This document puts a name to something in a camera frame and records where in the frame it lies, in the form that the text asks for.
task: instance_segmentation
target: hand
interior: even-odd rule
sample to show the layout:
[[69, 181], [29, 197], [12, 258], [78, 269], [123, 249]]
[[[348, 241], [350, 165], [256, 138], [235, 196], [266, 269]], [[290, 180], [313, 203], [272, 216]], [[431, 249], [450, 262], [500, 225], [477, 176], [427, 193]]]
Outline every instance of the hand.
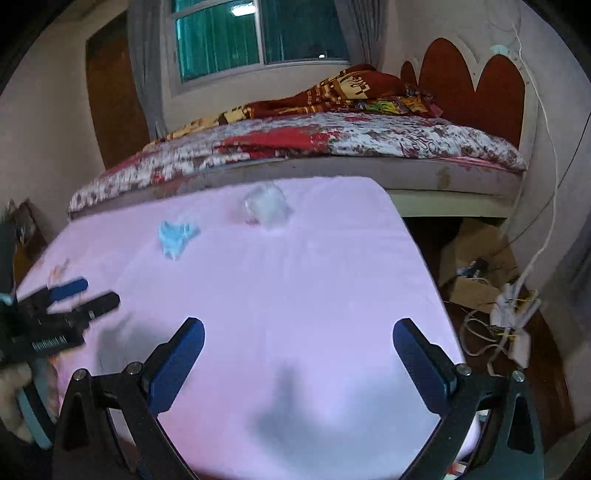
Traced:
[[[57, 416], [57, 372], [50, 365], [47, 368], [47, 384], [49, 399], [47, 408]], [[31, 369], [27, 364], [11, 365], [0, 370], [0, 420], [9, 432], [13, 432], [21, 440], [32, 443], [33, 436], [22, 419], [18, 408], [17, 390], [31, 382]]]

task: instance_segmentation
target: wooden floor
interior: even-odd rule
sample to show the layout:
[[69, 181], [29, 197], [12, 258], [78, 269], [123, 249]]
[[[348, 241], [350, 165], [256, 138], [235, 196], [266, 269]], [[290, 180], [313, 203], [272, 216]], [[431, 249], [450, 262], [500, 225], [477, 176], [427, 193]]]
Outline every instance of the wooden floor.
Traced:
[[[421, 250], [433, 278], [437, 278], [439, 273], [440, 251], [455, 237], [461, 221], [460, 218], [405, 219], [408, 230]], [[451, 303], [445, 305], [457, 333], [466, 312], [458, 305]], [[486, 334], [485, 328], [476, 322], [470, 327], [475, 331], [481, 327], [484, 330], [483, 335]], [[573, 412], [562, 370], [562, 361], [550, 329], [540, 312], [530, 320], [526, 330], [531, 335], [531, 358], [525, 375], [533, 392], [544, 450], [547, 451], [559, 438], [574, 430]], [[484, 340], [473, 335], [466, 337], [466, 346], [472, 352], [485, 345]], [[475, 371], [486, 372], [489, 355], [490, 353], [485, 353], [480, 357], [467, 357], [466, 363]], [[515, 370], [516, 365], [501, 354], [495, 361], [494, 367], [497, 373], [506, 375]]]

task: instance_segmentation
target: electrical cord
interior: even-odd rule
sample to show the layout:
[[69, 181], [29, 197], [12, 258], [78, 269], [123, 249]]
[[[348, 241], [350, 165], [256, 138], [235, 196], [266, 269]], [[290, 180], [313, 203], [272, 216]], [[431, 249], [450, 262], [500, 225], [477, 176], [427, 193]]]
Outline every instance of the electrical cord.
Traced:
[[[566, 177], [567, 173], [570, 170], [570, 167], [572, 166], [575, 157], [577, 156], [577, 153], [579, 153], [579, 147], [581, 146], [581, 143], [583, 142], [583, 138], [585, 136], [585, 132], [587, 131], [587, 126], [589, 125], [589, 120], [591, 120], [591, 111], [589, 112], [588, 116], [587, 116], [587, 121], [585, 122], [585, 126], [583, 128], [583, 132], [581, 133], [581, 137], [579, 138], [579, 143], [577, 144], [577, 148], [575, 149], [572, 158], [570, 159], [569, 165], [566, 167], [566, 170], [564, 171], [564, 174], [562, 175], [562, 178], [560, 179], [560, 182], [558, 183], [558, 187], [560, 188], [562, 186], [562, 182], [564, 182], [564, 178]], [[548, 205], [550, 204], [550, 202], [552, 202], [552, 199], [554, 197], [554, 192], [552, 193], [552, 196], [548, 199], [548, 201], [545, 203], [545, 205], [542, 207], [542, 209], [538, 212], [538, 214], [534, 217], [534, 219], [512, 240], [509, 241], [508, 245], [512, 245], [513, 243], [515, 243], [517, 240], [519, 240], [531, 227], [534, 223], [536, 223], [536, 221], [538, 220], [538, 218], [540, 218], [540, 216], [542, 215], [542, 213], [544, 213], [544, 211], [548, 208]]]
[[[462, 325], [460, 327], [460, 345], [462, 346], [462, 350], [464, 350], [464, 353], [468, 356], [481, 356], [484, 352], [486, 352], [487, 350], [490, 350], [491, 348], [495, 348], [495, 352], [503, 352], [507, 357], [509, 357], [509, 352], [507, 352], [507, 350], [500, 345], [499, 342], [497, 342], [496, 339], [492, 339], [490, 337], [486, 337], [484, 335], [481, 335], [478, 332], [475, 332], [474, 330], [472, 330], [469, 326], [470, 322], [478, 322], [481, 325], [483, 325], [484, 327], [486, 327], [487, 329], [490, 330], [490, 326], [487, 325], [485, 322], [483, 322], [482, 320], [479, 320], [477, 318], [474, 318], [473, 315], [478, 311], [478, 309], [472, 310], [471, 312], [468, 312], [466, 314], [466, 316], [464, 317], [464, 321], [462, 322]], [[489, 342], [490, 345], [485, 345], [484, 347], [482, 347], [480, 350], [478, 350], [477, 352], [471, 352], [469, 350], [469, 348], [466, 345], [466, 330], [468, 332], [470, 332], [472, 335], [486, 341]], [[502, 377], [502, 375], [498, 375], [495, 373], [495, 371], [492, 369], [492, 365], [491, 365], [491, 360], [489, 360], [489, 362], [486, 364], [486, 368], [489, 372], [489, 375], [493, 376], [493, 377]]]
[[[527, 66], [527, 63], [523, 59], [523, 56], [522, 56], [523, 43], [521, 42], [519, 34], [517, 33], [517, 29], [515, 28], [515, 24], [513, 24], [513, 30], [515, 30], [515, 36], [517, 37], [517, 41], [519, 42], [519, 59], [520, 59], [521, 63], [523, 64], [523, 66], [525, 67], [525, 71], [527, 72], [527, 75], [529, 75], [530, 80], [531, 80], [531, 84], [532, 84], [534, 91], [535, 91], [535, 94], [538, 97], [538, 101], [540, 103], [542, 113], [544, 114], [544, 122], [546, 125], [546, 131], [548, 132], [550, 144], [552, 145], [552, 152], [554, 153], [554, 194], [552, 195], [552, 222], [550, 223], [550, 229], [548, 230], [548, 235], [546, 236], [546, 239], [544, 240], [542, 247], [534, 254], [534, 256], [531, 258], [530, 262], [527, 264], [525, 270], [523, 271], [523, 273], [520, 275], [519, 279], [517, 279], [517, 282], [515, 283], [515, 288], [513, 290], [512, 300], [511, 300], [511, 304], [510, 304], [511, 309], [513, 311], [515, 311], [515, 308], [517, 306], [517, 298], [519, 297], [519, 292], [521, 291], [521, 288], [523, 287], [523, 285], [525, 283], [525, 279], [532, 272], [536, 261], [538, 260], [540, 255], [548, 248], [548, 245], [550, 244], [550, 240], [552, 239], [552, 233], [554, 232], [554, 227], [556, 225], [556, 213], [557, 213], [556, 210], [557, 210], [558, 187], [560, 184], [560, 179], [559, 179], [560, 175], [558, 173], [558, 155], [556, 154], [556, 146], [554, 145], [554, 140], [552, 139], [552, 133], [550, 132], [550, 126], [548, 124], [548, 115], [546, 113], [546, 107], [544, 106], [544, 102], [542, 101], [542, 98], [541, 98], [540, 93], [538, 91], [538, 87], [536, 87], [536, 85], [535, 85], [535, 81], [534, 81], [534, 78], [531, 74], [531, 70]], [[501, 341], [496, 346], [495, 352], [491, 355], [491, 357], [488, 360], [488, 363], [486, 364], [486, 368], [488, 369], [488, 372], [490, 375], [497, 376], [495, 374], [493, 367], [492, 367], [492, 363], [497, 359], [499, 354], [503, 351], [505, 344], [507, 343], [507, 340], [509, 339], [510, 331], [511, 331], [510, 327], [505, 328], [505, 330], [503, 331], [503, 337], [501, 338]]]

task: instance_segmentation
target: mattress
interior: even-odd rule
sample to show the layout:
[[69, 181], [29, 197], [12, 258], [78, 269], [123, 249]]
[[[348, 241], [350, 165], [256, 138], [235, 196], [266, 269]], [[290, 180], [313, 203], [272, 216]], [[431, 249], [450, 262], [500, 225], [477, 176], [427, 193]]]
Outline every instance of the mattress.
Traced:
[[[310, 160], [326, 155], [360, 159], [451, 158], [455, 163], [472, 158], [486, 168], [494, 164], [516, 173], [526, 169], [525, 161], [507, 140], [440, 118], [356, 112], [288, 115], [219, 125], [148, 145], [78, 190], [70, 201], [69, 213], [73, 216], [149, 187], [166, 188], [224, 166], [299, 159], [296, 170], [305, 170]], [[348, 175], [347, 169], [337, 175]], [[301, 175], [290, 174], [288, 178], [293, 176]]]
[[[412, 318], [459, 363], [450, 320], [416, 244], [373, 180], [277, 184], [294, 212], [279, 231], [245, 222], [247, 184], [76, 220], [19, 294], [84, 276], [84, 298], [106, 290], [121, 297], [119, 310], [92, 323], [86, 345], [57, 361], [60, 395], [76, 369], [121, 371], [145, 360], [185, 318], [199, 318], [204, 349], [159, 420], [200, 472], [395, 478], [439, 418], [396, 354], [392, 327]], [[201, 229], [177, 261], [161, 252], [163, 220]], [[121, 419], [116, 424], [129, 435]], [[462, 453], [477, 436], [474, 424]]]

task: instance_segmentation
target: wooden door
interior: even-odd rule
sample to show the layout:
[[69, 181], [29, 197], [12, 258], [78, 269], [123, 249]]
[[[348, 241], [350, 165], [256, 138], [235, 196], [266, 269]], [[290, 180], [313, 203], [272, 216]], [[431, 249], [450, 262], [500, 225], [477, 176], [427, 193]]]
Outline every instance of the wooden door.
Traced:
[[109, 169], [150, 141], [129, 61], [126, 12], [88, 39], [86, 82], [96, 139]]

